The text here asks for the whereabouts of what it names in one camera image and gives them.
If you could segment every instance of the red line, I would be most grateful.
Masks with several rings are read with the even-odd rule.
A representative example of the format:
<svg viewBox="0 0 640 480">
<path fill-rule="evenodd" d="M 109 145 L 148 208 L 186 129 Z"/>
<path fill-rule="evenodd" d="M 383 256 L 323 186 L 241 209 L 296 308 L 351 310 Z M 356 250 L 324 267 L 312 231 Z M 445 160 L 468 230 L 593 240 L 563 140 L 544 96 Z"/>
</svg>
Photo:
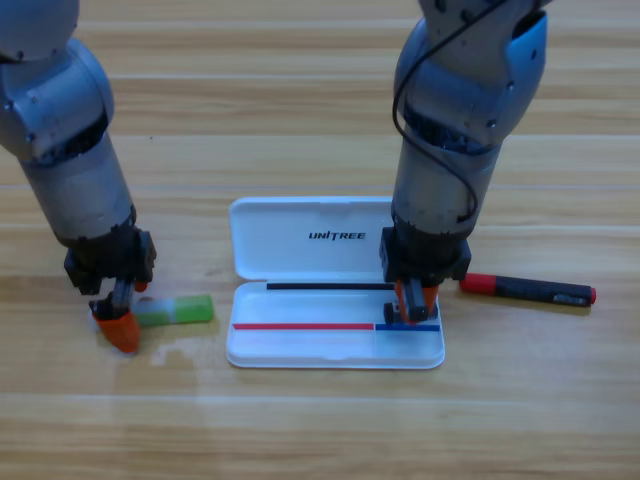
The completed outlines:
<svg viewBox="0 0 640 480">
<path fill-rule="evenodd" d="M 236 330 L 373 330 L 373 323 L 234 323 Z"/>
</svg>

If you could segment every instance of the green eraser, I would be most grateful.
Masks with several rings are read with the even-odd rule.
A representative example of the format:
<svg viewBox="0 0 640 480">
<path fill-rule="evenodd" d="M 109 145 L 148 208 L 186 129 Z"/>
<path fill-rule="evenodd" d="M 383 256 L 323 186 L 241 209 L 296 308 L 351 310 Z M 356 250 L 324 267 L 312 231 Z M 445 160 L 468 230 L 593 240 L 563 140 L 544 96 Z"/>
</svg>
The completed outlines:
<svg viewBox="0 0 640 480">
<path fill-rule="evenodd" d="M 213 319 L 213 302 L 210 295 L 143 300 L 133 305 L 131 311 L 142 328 L 206 323 Z"/>
<path fill-rule="evenodd" d="M 210 295 L 178 297 L 174 300 L 176 323 L 204 323 L 213 318 Z"/>
</svg>

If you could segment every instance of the wooden table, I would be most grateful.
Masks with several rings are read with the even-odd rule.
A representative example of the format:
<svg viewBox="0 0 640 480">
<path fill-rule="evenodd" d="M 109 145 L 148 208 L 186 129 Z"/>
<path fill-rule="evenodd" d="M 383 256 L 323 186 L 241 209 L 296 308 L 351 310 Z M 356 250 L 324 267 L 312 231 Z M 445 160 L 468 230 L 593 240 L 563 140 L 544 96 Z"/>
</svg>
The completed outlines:
<svg viewBox="0 0 640 480">
<path fill-rule="evenodd" d="M 473 270 L 592 283 L 591 312 L 441 303 L 431 372 L 239 370 L 227 208 L 247 195 L 390 194 L 412 0 L 84 0 L 111 132 L 158 248 L 153 295 L 212 293 L 217 322 L 87 326 L 17 163 L 0 154 L 0 477 L 640 478 L 640 5 L 549 9 L 543 84 L 506 142 Z"/>
</svg>

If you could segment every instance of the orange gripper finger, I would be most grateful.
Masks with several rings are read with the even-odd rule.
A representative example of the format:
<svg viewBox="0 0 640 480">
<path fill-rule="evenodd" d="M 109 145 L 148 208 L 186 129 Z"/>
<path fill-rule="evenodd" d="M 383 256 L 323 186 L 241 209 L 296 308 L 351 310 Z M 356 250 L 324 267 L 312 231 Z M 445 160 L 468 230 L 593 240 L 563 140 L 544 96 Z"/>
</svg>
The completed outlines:
<svg viewBox="0 0 640 480">
<path fill-rule="evenodd" d="M 424 304 L 429 308 L 429 315 L 433 315 L 433 310 L 436 308 L 436 299 L 438 298 L 439 287 L 427 287 L 422 289 L 424 295 Z"/>
<path fill-rule="evenodd" d="M 133 313 L 128 312 L 114 320 L 98 320 L 97 318 L 95 320 L 102 334 L 109 340 L 111 345 L 123 353 L 135 353 L 138 351 L 140 327 Z"/>
<path fill-rule="evenodd" d="M 394 290 L 396 291 L 396 297 L 398 297 L 398 305 L 400 306 L 400 314 L 404 323 L 409 323 L 409 317 L 407 317 L 407 311 L 404 308 L 404 294 L 402 290 L 402 280 L 396 280 Z"/>
</svg>

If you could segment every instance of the red marker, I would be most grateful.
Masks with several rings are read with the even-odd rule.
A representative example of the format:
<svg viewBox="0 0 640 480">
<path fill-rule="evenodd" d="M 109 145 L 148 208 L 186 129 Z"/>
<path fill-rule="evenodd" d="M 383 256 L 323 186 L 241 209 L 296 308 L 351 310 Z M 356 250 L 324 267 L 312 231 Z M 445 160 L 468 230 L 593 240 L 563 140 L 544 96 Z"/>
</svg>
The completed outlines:
<svg viewBox="0 0 640 480">
<path fill-rule="evenodd" d="M 460 281 L 460 288 L 470 293 L 573 307 L 590 307 L 596 303 L 595 288 L 570 283 L 467 273 L 465 279 Z"/>
</svg>

